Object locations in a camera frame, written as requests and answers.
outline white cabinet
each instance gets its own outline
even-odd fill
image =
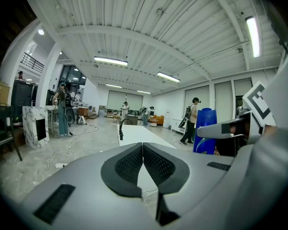
[[[180,119],[173,118],[172,122],[171,122],[172,123],[172,129],[171,130],[175,130],[177,132],[184,134],[184,130],[186,128],[187,122],[185,123],[185,125],[183,127],[179,128],[178,126],[181,122],[182,122],[182,118],[180,118]]]

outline faucet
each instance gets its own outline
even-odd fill
[[[123,135],[123,132],[122,132],[122,130],[121,130],[121,127],[123,126],[123,122],[124,122],[125,120],[129,120],[130,123],[132,124],[131,120],[128,119],[128,118],[125,118],[125,119],[123,119],[122,121],[120,121],[120,130],[119,130],[120,140],[123,140],[123,136],[124,136],[124,135]]]

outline white pillar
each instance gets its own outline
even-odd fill
[[[49,82],[60,52],[61,47],[58,43],[55,43],[47,57],[46,63],[42,71],[42,75],[40,76],[36,93],[36,107],[45,108]]]
[[[232,89],[232,119],[236,117],[236,90],[235,90],[235,83],[232,79],[231,81],[231,89]]]
[[[21,58],[40,27],[38,20],[29,24],[12,42],[0,66],[0,79],[8,84],[10,93],[8,104],[11,104],[13,84]]]
[[[209,107],[212,110],[216,108],[215,85],[211,80],[209,81]]]

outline black shirt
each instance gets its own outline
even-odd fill
[[[59,93],[59,100],[64,101],[65,100],[65,94],[67,93],[67,90],[66,89],[64,89],[64,90],[59,89],[58,93]]]

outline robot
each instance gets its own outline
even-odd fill
[[[288,113],[276,102],[288,100],[288,59],[285,65],[267,89],[258,83],[245,95],[236,119],[198,129],[203,138],[245,139],[236,157],[154,143],[117,147],[71,162],[17,212],[33,229],[250,228],[288,186]],[[142,166],[158,187],[155,218],[137,186]]]

